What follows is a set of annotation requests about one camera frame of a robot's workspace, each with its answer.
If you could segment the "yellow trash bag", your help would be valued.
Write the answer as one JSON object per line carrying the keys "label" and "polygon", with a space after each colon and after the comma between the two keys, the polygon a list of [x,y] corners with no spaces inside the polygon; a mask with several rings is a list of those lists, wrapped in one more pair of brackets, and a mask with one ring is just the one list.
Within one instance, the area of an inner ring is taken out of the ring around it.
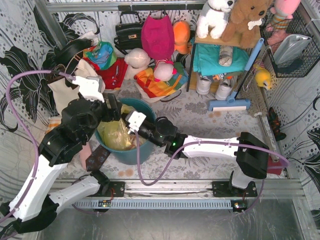
{"label": "yellow trash bag", "polygon": [[135,137],[128,133],[125,121],[113,120],[101,122],[97,128],[102,143],[110,149],[129,151],[136,148]]}

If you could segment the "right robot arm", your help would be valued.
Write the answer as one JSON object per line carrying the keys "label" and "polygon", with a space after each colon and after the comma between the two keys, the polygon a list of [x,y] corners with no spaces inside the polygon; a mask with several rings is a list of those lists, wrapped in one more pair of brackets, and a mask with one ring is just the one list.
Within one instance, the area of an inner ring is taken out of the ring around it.
{"label": "right robot arm", "polygon": [[232,174],[231,185],[238,189],[247,188],[254,179],[267,177],[269,147],[249,132],[232,138],[201,138],[179,133],[167,117],[159,117],[154,122],[145,119],[137,134],[165,147],[164,153],[171,161],[196,157],[234,160],[238,168]]}

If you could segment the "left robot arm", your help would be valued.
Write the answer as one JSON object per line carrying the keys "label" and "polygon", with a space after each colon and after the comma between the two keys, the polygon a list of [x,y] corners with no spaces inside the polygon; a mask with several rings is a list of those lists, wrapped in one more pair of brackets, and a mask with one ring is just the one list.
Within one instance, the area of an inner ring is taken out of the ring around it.
{"label": "left robot arm", "polygon": [[2,238],[8,239],[14,232],[41,231],[71,204],[95,194],[110,193],[110,180],[100,170],[63,190],[50,192],[50,189],[101,122],[120,120],[121,107],[115,95],[110,93],[108,103],[79,98],[62,110],[61,124],[47,133],[38,147],[38,165],[28,177],[33,181],[32,186],[25,183],[14,200],[0,206],[2,214],[12,212],[15,218],[0,232]]}

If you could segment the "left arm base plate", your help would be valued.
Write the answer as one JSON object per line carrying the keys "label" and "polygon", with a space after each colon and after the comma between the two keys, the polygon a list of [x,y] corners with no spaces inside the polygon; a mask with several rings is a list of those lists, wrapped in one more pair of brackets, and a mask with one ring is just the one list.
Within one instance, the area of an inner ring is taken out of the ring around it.
{"label": "left arm base plate", "polygon": [[125,185],[124,181],[111,181],[108,188],[103,189],[99,194],[102,197],[122,198],[125,194]]}

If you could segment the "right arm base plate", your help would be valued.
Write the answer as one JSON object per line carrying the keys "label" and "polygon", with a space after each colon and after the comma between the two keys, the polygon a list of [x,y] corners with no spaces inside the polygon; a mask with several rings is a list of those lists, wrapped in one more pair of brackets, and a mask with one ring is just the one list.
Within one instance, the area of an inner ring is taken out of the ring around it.
{"label": "right arm base plate", "polygon": [[257,187],[253,181],[251,181],[245,189],[234,187],[228,181],[213,181],[211,185],[213,196],[217,198],[258,196]]}

